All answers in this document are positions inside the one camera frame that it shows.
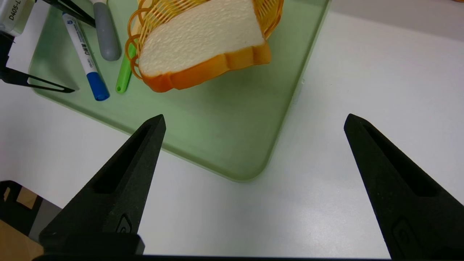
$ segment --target white table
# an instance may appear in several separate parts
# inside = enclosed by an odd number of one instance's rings
[[[10,52],[27,71],[47,6]],[[139,234],[146,254],[388,258],[343,132],[371,121],[464,202],[464,4],[334,0],[272,161],[248,184],[160,154]],[[128,136],[0,86],[0,180],[63,207]]]

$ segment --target bread slice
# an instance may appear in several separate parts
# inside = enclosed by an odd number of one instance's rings
[[[143,45],[139,70],[153,91],[165,92],[270,61],[254,1],[210,0],[155,28]]]

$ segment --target black object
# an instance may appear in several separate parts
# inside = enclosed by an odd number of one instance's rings
[[[0,220],[28,236],[43,199],[38,196],[32,209],[24,206],[17,201],[22,187],[14,181],[0,182]]]
[[[45,255],[35,260],[292,260],[140,255],[165,130],[162,115],[145,122],[42,231]],[[345,132],[391,257],[464,260],[464,207],[368,121],[350,114]]]
[[[37,88],[37,89],[48,90],[48,91],[58,91],[58,92],[64,92],[64,93],[74,92],[73,89],[66,88],[62,85],[58,85],[56,83],[52,83],[52,82],[43,80],[41,78],[37,78],[27,73],[19,72],[17,70],[8,68],[6,66],[6,63],[8,62],[8,58],[9,58],[8,54],[10,52],[11,46],[13,45],[13,42],[14,42],[13,36],[6,34],[6,33],[0,33],[0,79],[1,80],[3,80],[4,82],[8,84],[22,85],[26,87]],[[57,89],[29,84],[28,83],[29,78],[56,86]]]
[[[45,253],[143,253],[137,231],[165,131],[159,115],[126,141],[40,233]]]
[[[58,8],[59,10],[74,16],[78,20],[95,27],[95,19],[88,15],[84,10],[77,6],[72,0],[43,0],[49,5]]]
[[[464,207],[367,120],[345,133],[390,256],[464,260]]]

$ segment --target blue marker cap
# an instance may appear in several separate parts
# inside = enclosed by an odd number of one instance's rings
[[[93,96],[97,101],[104,101],[110,97],[108,89],[106,89],[105,83],[100,78],[98,72],[91,72],[87,74],[90,88],[92,89]]]

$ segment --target wooden surface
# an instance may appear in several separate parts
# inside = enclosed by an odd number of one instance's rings
[[[42,246],[0,220],[0,261],[30,261],[43,252]]]

